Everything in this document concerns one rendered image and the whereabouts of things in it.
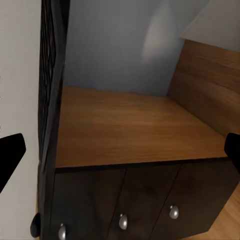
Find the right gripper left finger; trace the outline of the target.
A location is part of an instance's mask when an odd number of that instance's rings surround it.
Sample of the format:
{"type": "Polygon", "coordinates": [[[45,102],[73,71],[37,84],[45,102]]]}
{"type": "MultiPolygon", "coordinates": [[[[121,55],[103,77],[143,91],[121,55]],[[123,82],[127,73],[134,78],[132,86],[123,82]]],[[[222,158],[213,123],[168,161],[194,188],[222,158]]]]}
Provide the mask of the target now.
{"type": "Polygon", "coordinates": [[[21,133],[0,138],[0,193],[26,153],[24,136],[21,133]]]}

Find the keyboard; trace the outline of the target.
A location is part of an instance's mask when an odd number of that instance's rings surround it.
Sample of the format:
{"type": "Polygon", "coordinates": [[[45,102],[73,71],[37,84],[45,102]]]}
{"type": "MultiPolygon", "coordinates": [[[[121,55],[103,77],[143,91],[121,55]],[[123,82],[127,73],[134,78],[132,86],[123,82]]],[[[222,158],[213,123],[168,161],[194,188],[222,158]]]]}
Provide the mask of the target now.
{"type": "Polygon", "coordinates": [[[65,55],[60,0],[41,0],[38,86],[38,143],[41,175],[45,167],[65,55]]]}

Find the mouse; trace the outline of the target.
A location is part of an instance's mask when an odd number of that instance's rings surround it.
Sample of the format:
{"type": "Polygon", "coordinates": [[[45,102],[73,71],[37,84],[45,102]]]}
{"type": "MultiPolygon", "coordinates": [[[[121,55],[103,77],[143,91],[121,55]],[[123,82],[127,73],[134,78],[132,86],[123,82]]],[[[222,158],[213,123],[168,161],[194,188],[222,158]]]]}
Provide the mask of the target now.
{"type": "Polygon", "coordinates": [[[30,225],[30,234],[34,238],[37,238],[41,235],[41,218],[40,213],[37,213],[30,225]]]}

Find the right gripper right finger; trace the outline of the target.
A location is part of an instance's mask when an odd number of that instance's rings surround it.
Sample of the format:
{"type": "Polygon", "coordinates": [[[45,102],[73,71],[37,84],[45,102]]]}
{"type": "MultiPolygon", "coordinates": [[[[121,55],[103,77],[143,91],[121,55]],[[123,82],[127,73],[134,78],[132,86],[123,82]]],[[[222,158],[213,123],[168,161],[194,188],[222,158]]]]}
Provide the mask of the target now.
{"type": "Polygon", "coordinates": [[[224,151],[240,173],[240,135],[229,133],[226,137],[224,151]]]}

